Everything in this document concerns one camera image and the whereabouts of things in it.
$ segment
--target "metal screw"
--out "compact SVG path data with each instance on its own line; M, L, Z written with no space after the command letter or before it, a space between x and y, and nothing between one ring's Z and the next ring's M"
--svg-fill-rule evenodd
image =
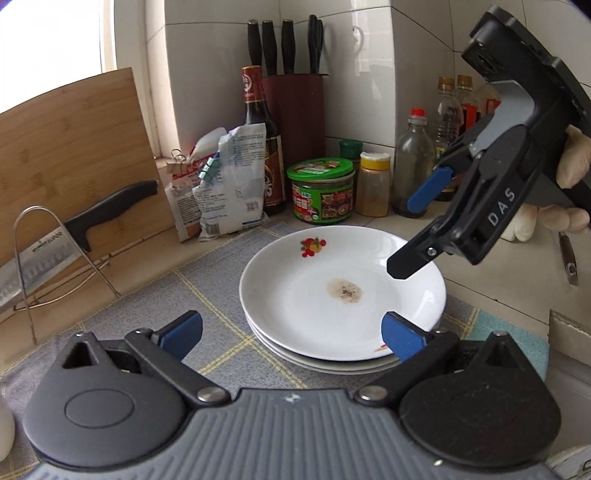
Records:
M205 387L197 392L197 398L207 403L220 403L228 399L228 392L222 387Z
M359 396L363 400L381 401L388 396L388 390L380 385L367 385L359 390Z

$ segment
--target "blue checkered mat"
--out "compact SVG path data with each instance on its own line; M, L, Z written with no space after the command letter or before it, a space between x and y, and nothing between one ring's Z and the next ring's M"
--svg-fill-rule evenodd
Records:
M203 257L55 335L1 374L0 388L17 419L17 435L10 456L0 463L0 480L15 480L37 463L20 419L40 379L78 330L91 330L99 339L119 339L137 327L158 330L187 310L197 310L203 317L203 339L184 362L233 394L239 387L356 390L381 375L328 375L300 368L277 358L252 334L238 297L242 270L261 248L294 231L285 223L276 223L228 239ZM447 298L441 326L474 340L484 340L493 330L507 330L545 376L549 350L545 339L453 297Z

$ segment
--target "plate rim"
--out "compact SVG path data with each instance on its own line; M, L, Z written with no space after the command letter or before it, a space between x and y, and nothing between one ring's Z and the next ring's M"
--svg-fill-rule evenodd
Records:
M285 350L285 351L289 352L290 354L293 354L294 355L293 360L295 360L295 361L297 361L297 362L299 362L301 364L304 364L304 365L310 365L311 367L316 367L316 368L321 368L321 369L326 369L326 370L334 370L335 372L351 372L351 371L358 371L358 370L363 370L363 369L379 368L379 367L382 367L384 365L389 365L390 363L392 363L392 364L394 364L394 363L398 364L400 362L400 359L396 358L395 355L392 353L392 354L388 355L388 356L391 356L392 357L388 362L385 362L385 363L380 364L380 365L375 365L374 367L366 367L366 368L362 368L362 369L344 369L344 370L340 370L339 368L330 368L328 366L323 367L323 366L320 366L320 365L309 364L309 363L307 363L307 361L305 359L302 359L302 360L298 359L298 356L310 358L313 361L330 362L330 363L343 363L343 364L351 364L351 363L358 363L358 362L376 362L376 361L379 361L379 360L382 360L382 359L386 358L387 356L380 356L380 357L377 357L377 358L370 358L370 359L367 359L367 360L354 360L354 361L324 360L324 359L321 359L321 358L307 357L306 355L302 355L302 354L297 353L297 352L292 352L291 350L289 350L288 348L286 348L286 347L284 347L282 345L275 345L275 342L273 342L272 339L270 339L269 337L267 337L264 332L260 331L258 328L256 328L255 325L253 325L253 323L252 323L252 321L251 321L251 319L250 319L250 317L248 315L246 315L246 321L248 322L248 326L251 328L252 332L258 338L260 338L260 336L262 336L266 342L269 342L273 348L277 348L277 350L279 352L281 352L281 354L289 357L289 354L283 352L283 350Z
M297 367L300 368L305 368L307 370L311 370L314 372L318 372L321 374L329 374L329 375L369 375L369 374L375 374L375 373L379 373L379 372L383 372L385 370L388 370L390 368L393 368L397 365L399 365L401 362L400 360L398 360L398 362L394 361L391 364L385 364L382 365L381 367L374 367L374 368L368 368L368 369L363 369L363 370L344 370L344 371L339 371L339 370L329 370L329 369L323 369L320 367L314 367L312 365L306 365L303 363L299 363L293 359L287 358L286 356L284 356L283 354L281 354L280 352L278 352L277 350L275 350L270 344L268 344L268 340L266 340L264 338L264 336L262 336L260 333L257 333L253 330L253 334L255 335L255 337L263 344L263 346L265 348L267 348L268 350L271 351L271 353L273 353L274 355L278 356L279 358L285 360L286 362L289 362Z

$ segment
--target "white container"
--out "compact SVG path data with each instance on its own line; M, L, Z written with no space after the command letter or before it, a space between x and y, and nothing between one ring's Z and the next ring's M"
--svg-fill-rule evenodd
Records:
M14 418L4 397L0 395L0 462L10 453L14 442Z

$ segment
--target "gloved hand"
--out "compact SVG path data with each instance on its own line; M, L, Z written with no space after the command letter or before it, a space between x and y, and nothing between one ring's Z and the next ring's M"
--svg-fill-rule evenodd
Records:
M569 135L556 171L556 183L569 189L580 182L591 164L591 138L572 125L566 129ZM512 242L515 238L527 242L534 234L536 221L556 232L587 232L589 213L580 208L564 209L558 205L539 208L524 203L507 226L501 238Z

